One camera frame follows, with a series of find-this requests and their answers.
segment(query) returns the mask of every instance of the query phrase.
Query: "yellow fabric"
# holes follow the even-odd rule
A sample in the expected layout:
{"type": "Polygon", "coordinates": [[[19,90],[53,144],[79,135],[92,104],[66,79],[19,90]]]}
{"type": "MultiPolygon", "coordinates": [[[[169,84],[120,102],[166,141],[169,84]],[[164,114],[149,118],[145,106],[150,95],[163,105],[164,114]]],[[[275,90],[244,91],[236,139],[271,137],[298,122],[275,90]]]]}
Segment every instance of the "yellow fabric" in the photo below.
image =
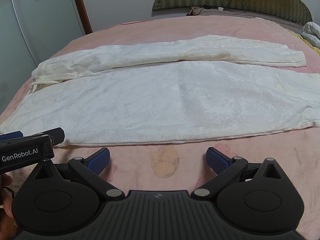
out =
{"type": "Polygon", "coordinates": [[[298,38],[300,38],[300,39],[302,39],[302,41],[305,43],[305,44],[307,44],[311,49],[313,49],[316,53],[318,53],[319,54],[319,56],[320,56],[320,49],[318,49],[318,48],[316,48],[316,47],[314,47],[314,46],[312,46],[311,44],[310,44],[310,42],[309,41],[306,41],[304,38],[302,38],[299,34],[297,34],[297,33],[294,33],[293,31],[290,31],[290,30],[288,30],[289,32],[291,32],[294,36],[296,36],[296,37],[298,37],[298,38]]]}

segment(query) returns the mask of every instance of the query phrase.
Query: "white logo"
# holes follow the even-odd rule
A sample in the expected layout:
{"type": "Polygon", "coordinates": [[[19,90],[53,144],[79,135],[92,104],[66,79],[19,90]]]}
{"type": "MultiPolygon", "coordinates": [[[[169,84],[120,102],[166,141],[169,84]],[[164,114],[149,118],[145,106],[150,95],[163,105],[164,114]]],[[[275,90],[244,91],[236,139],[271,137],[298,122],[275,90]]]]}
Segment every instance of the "white logo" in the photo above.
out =
{"type": "Polygon", "coordinates": [[[162,195],[162,194],[160,194],[160,193],[158,193],[157,195],[155,195],[155,197],[156,197],[156,198],[162,198],[162,197],[163,197],[163,195],[162,195]]]}
{"type": "Polygon", "coordinates": [[[27,152],[21,152],[21,153],[14,153],[13,155],[9,155],[9,156],[2,156],[2,161],[6,162],[6,161],[11,161],[11,160],[15,160],[18,158],[22,158],[25,156],[29,156],[29,155],[33,155],[35,153],[38,153],[38,149],[35,148],[33,149],[33,151],[31,152],[30,150],[28,150],[27,152]]]}

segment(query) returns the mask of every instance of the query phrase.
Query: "triangular cutout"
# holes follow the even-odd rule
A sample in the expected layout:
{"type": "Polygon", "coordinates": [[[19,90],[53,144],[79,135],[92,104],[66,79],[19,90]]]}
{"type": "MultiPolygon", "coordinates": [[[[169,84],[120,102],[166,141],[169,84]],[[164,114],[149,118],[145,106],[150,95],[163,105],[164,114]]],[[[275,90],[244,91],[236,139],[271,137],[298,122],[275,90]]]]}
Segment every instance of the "triangular cutout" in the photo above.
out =
{"type": "Polygon", "coordinates": [[[264,177],[273,178],[273,179],[281,179],[280,174],[276,170],[276,167],[273,164],[269,164],[266,172],[264,173],[264,177]]]}
{"type": "Polygon", "coordinates": [[[43,165],[40,170],[38,171],[38,174],[36,175],[35,179],[46,179],[52,177],[52,173],[50,172],[47,165],[43,165]]]}

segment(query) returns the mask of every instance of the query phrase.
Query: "blue gripper pad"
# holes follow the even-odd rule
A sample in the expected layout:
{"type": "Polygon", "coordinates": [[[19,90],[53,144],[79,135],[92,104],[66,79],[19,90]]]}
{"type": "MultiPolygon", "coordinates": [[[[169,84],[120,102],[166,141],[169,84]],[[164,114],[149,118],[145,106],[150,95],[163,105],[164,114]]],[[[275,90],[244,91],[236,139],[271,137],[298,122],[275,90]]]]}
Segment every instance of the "blue gripper pad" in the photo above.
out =
{"type": "Polygon", "coordinates": [[[213,171],[219,175],[226,168],[233,164],[233,160],[219,152],[217,149],[210,147],[205,155],[207,164],[213,171]]]}
{"type": "Polygon", "coordinates": [[[94,174],[99,175],[110,162],[110,152],[108,148],[101,148],[88,158],[84,159],[83,164],[94,174]]]}
{"type": "Polygon", "coordinates": [[[15,139],[15,138],[20,138],[20,137],[23,137],[22,132],[20,132],[20,131],[11,132],[11,133],[6,133],[3,135],[0,135],[0,141],[10,140],[10,139],[15,139]]]}

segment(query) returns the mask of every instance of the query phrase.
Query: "yellow stain on bedsheet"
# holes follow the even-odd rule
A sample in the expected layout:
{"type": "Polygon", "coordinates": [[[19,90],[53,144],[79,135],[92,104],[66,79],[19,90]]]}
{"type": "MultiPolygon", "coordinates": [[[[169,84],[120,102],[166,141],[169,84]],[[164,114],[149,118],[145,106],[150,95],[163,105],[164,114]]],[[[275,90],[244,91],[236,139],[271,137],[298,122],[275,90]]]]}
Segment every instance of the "yellow stain on bedsheet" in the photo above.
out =
{"type": "Polygon", "coordinates": [[[154,174],[161,178],[171,177],[179,166],[179,155],[173,146],[161,147],[151,156],[154,174]]]}

